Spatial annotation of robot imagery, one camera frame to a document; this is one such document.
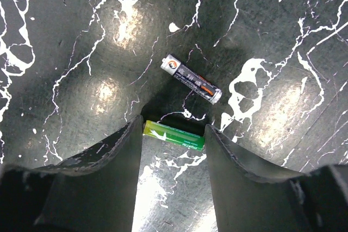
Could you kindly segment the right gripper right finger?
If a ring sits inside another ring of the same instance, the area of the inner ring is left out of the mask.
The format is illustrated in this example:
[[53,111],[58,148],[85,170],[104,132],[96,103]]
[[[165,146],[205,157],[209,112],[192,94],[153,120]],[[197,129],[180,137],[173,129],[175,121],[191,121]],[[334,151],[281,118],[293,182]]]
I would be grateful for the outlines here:
[[212,125],[204,131],[219,231],[347,231],[347,166],[273,164]]

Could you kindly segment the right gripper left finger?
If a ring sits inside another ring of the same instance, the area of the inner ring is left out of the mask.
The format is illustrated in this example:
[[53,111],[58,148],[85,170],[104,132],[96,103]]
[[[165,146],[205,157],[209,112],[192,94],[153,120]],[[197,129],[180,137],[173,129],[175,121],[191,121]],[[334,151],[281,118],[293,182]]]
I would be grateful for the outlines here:
[[56,165],[1,166],[1,231],[131,231],[143,118]]

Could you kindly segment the green yellow battery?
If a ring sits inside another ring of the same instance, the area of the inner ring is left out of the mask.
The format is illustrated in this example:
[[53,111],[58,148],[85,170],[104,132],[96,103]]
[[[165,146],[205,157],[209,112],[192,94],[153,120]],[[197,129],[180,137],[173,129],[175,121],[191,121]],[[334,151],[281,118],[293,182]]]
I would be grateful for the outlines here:
[[171,142],[186,148],[202,151],[205,139],[202,136],[147,120],[143,135]]

